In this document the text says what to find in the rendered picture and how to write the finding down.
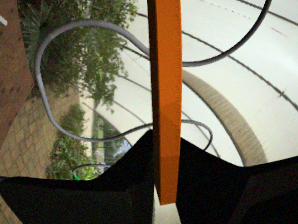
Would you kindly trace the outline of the orange handle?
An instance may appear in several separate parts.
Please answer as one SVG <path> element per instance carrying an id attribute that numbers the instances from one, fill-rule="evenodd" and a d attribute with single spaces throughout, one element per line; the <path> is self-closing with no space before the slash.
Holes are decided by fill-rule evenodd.
<path id="1" fill-rule="evenodd" d="M 180 0 L 148 0 L 154 186 L 160 205 L 176 202 L 181 152 Z"/>

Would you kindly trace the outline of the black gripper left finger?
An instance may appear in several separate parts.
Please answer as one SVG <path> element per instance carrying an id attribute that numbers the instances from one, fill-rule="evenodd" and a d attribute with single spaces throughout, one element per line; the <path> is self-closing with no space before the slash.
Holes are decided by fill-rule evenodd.
<path id="1" fill-rule="evenodd" d="M 96 179 L 12 176 L 0 194 L 23 224 L 152 224 L 152 129 Z"/>

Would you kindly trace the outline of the white loop with straight handle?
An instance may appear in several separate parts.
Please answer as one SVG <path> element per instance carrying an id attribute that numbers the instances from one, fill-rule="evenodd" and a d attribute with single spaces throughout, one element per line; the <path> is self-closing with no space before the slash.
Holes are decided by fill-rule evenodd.
<path id="1" fill-rule="evenodd" d="M 7 26 L 8 24 L 7 20 L 5 20 L 4 18 L 1 18 L 1 15 L 0 15 L 0 23 L 3 24 L 3 26 Z"/>

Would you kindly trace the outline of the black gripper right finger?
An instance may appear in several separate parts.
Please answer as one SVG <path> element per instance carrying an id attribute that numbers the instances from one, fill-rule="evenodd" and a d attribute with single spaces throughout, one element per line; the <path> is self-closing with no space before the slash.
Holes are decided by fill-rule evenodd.
<path id="1" fill-rule="evenodd" d="M 251 205 L 298 188 L 298 155 L 241 167 L 181 137 L 176 205 L 181 224 L 239 224 Z"/>

